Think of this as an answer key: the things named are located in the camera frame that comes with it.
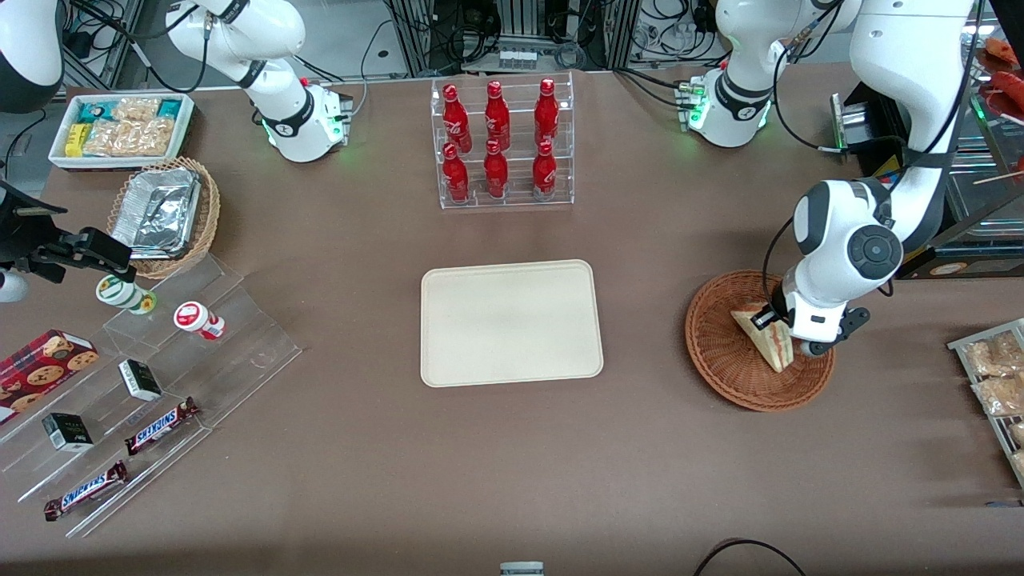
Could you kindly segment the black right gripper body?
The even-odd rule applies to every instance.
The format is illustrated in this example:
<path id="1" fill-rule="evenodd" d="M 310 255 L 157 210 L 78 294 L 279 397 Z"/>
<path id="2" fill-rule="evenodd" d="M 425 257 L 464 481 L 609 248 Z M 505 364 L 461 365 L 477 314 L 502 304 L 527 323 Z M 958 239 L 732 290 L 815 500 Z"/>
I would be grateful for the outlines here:
<path id="1" fill-rule="evenodd" d="M 54 224 L 54 215 L 66 213 L 66 208 L 24 194 L 8 182 L 1 186 L 2 266 L 61 284 L 66 270 L 52 262 L 52 256 L 63 255 L 63 232 Z"/>

